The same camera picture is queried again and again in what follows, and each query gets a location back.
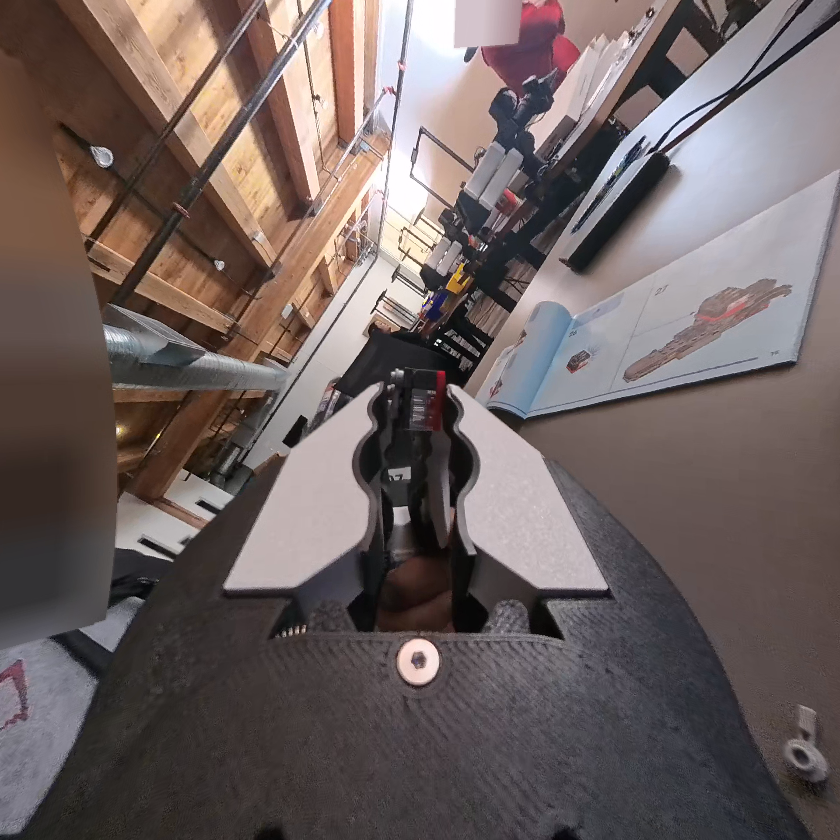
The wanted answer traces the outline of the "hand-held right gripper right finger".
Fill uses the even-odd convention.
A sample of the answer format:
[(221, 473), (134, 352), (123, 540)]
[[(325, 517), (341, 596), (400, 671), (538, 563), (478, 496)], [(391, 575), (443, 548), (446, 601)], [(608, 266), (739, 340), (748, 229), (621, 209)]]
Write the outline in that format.
[(456, 385), (446, 430), (455, 480), (455, 610), (603, 598), (605, 576), (539, 451)]

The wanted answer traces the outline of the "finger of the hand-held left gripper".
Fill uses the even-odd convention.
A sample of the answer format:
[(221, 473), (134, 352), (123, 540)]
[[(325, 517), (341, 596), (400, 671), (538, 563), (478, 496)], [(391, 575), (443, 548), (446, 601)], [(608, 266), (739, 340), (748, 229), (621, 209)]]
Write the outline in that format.
[(447, 436), (421, 436), (416, 443), (415, 530), (422, 545), (449, 544), (450, 449)]

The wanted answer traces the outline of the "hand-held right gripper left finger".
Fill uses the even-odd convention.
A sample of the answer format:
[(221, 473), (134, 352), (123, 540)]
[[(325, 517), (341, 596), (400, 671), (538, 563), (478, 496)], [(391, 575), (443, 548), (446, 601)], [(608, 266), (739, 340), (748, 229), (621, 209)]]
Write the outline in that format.
[(365, 388), (291, 450), (224, 582), (228, 596), (372, 602), (385, 572), (382, 383)]

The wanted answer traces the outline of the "black and red brick assembly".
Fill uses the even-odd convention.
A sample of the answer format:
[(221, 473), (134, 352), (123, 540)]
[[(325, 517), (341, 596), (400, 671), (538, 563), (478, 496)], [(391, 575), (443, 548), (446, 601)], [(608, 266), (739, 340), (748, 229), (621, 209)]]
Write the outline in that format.
[(388, 415), (394, 428), (413, 433), (442, 430), (446, 398), (446, 372), (405, 369), (406, 389), (399, 402), (389, 398)]

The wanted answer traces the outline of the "grey desk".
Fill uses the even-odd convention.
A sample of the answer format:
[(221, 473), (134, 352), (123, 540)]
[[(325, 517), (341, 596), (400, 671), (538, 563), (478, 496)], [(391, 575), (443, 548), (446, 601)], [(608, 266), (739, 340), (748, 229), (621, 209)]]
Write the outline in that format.
[[(540, 300), (577, 312), (839, 166), (839, 35), (826, 31), (671, 152), (672, 167), (577, 275), (556, 245), (469, 380)], [(728, 672), (783, 792), (838, 838), (838, 223), (796, 365), (527, 422), (521, 435), (588, 489), (677, 585)], [(798, 705), (830, 765), (782, 756)]]

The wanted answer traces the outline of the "person's left hand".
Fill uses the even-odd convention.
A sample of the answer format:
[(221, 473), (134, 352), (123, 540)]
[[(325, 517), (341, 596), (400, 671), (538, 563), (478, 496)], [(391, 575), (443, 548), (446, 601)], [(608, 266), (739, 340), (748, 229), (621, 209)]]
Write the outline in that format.
[(452, 633), (451, 576), (447, 553), (405, 560), (385, 577), (374, 628), (384, 633)]

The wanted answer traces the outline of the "black office chair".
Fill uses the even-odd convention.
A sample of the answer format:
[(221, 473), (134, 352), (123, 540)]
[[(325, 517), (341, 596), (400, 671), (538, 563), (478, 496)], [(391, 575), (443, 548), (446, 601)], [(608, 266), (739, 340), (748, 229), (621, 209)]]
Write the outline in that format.
[(397, 332), (374, 332), (337, 380), (335, 389), (354, 398), (372, 384), (388, 385), (394, 370), (406, 369), (443, 371), (446, 381), (456, 385), (464, 385), (469, 378), (459, 360), (447, 352)]

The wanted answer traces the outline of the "open brick instruction booklet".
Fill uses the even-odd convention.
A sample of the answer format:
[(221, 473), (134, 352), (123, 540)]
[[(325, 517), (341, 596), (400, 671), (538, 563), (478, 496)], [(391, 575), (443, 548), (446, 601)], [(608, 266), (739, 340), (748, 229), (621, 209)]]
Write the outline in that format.
[(794, 364), (838, 171), (578, 314), (531, 311), (476, 400), (520, 419)]

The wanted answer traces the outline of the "grey printed cloth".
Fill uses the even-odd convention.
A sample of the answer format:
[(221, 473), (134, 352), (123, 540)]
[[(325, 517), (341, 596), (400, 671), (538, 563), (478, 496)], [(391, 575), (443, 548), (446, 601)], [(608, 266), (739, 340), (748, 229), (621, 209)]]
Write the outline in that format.
[(26, 828), (67, 761), (97, 679), (52, 639), (1, 651), (1, 834)]

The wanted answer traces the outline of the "black power bank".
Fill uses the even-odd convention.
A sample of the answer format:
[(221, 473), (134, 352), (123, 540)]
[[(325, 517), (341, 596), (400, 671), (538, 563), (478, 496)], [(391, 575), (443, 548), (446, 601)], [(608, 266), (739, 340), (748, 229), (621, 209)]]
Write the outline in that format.
[(588, 200), (583, 205), (581, 214), (568, 228), (568, 236), (560, 252), (560, 262), (574, 272), (585, 270), (629, 215), (656, 188), (669, 167), (670, 157), (667, 153), (647, 149), (644, 158), (625, 173), (604, 203), (583, 227), (573, 234), (572, 226), (594, 197)]

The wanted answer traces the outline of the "ceiling pipe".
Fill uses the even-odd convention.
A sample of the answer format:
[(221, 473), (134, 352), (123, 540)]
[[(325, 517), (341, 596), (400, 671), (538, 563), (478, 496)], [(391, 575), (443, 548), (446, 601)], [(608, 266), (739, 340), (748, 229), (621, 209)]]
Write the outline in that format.
[(147, 246), (145, 246), (142, 254), (133, 264), (120, 287), (115, 291), (110, 300), (112, 305), (123, 305), (137, 291), (140, 282), (149, 272), (163, 248), (169, 243), (182, 221), (187, 219), (190, 208), (203, 193), (207, 184), (210, 183), (212, 176), (231, 151), (239, 135), (249, 125), (250, 121), (257, 114), (257, 111), (266, 103), (270, 93), (283, 77), (299, 49), (305, 44), (306, 38), (330, 5), (330, 1), (315, 2), (305, 14), (300, 16), (297, 26), (287, 37), (284, 45), (277, 51), (275, 58), (269, 64), (268, 71), (258, 86), (237, 112), (218, 142), (215, 143), (197, 173), (192, 176), (189, 183), (184, 187), (177, 202), (173, 203), (171, 211), (164, 218), (162, 225)]

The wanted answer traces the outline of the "stack of white boxes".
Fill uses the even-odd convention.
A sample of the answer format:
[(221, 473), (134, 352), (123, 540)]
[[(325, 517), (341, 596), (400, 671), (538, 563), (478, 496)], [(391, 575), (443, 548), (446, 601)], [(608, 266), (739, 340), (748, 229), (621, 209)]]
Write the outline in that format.
[(607, 79), (613, 74), (632, 44), (634, 36), (625, 30), (618, 38), (599, 35), (587, 45), (563, 80), (564, 116), (572, 126), (590, 108)]

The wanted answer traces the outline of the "silver air duct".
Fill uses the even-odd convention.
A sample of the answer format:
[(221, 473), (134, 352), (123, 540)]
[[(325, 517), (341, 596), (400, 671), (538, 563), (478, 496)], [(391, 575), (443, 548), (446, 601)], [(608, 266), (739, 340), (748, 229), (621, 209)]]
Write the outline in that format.
[(173, 392), (278, 392), (288, 371), (205, 350), (172, 328), (132, 310), (103, 310), (112, 384), (117, 389)]

